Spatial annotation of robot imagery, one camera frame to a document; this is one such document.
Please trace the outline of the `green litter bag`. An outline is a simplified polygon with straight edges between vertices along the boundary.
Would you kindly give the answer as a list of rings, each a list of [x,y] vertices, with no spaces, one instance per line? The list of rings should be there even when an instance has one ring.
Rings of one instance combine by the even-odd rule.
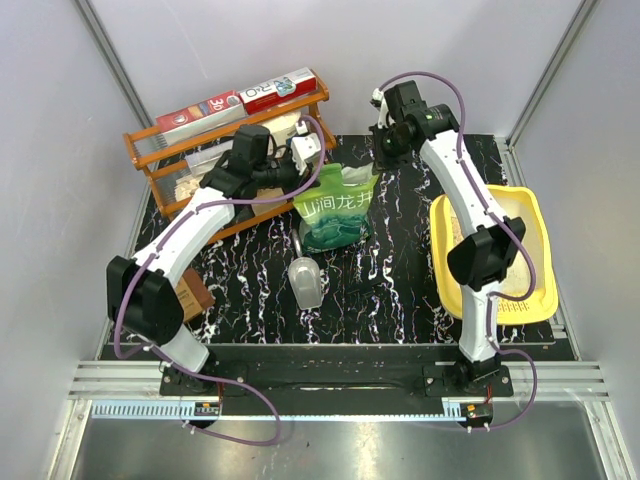
[[[369,208],[379,175],[374,164],[329,163],[316,185],[293,199],[302,249],[315,254],[359,243],[371,233]]]

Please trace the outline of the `grey metal scoop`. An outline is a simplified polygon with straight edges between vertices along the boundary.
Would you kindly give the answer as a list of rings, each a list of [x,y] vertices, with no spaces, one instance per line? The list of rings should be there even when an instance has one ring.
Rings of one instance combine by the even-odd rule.
[[[291,232],[295,258],[288,268],[288,278],[300,310],[318,308],[323,292],[318,263],[303,255],[302,242],[296,230]]]

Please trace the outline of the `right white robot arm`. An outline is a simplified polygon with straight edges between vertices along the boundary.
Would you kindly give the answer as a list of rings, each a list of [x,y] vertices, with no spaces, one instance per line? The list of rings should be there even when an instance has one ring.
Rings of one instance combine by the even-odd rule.
[[[524,251],[525,223],[506,214],[465,153],[463,113],[454,114],[445,104],[428,105],[411,74],[386,81],[373,92],[371,103],[379,111],[370,128],[375,171],[399,169],[418,155],[436,175],[459,222],[463,239],[446,263],[461,287],[460,357],[447,374],[460,392],[476,396],[501,367],[493,300],[501,296],[509,268]]]

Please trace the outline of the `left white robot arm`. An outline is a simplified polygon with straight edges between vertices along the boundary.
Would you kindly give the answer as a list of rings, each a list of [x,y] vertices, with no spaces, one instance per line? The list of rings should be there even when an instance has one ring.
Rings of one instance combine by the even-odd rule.
[[[176,286],[208,241],[234,219],[237,207],[259,203],[261,189],[282,189],[287,198],[297,194],[322,150],[317,142],[302,146],[300,136],[283,146],[271,138],[264,126],[241,126],[169,226],[133,257],[116,256],[106,268],[109,319],[184,367],[182,384],[195,395],[211,392],[217,373],[206,364],[208,349],[184,324]]]

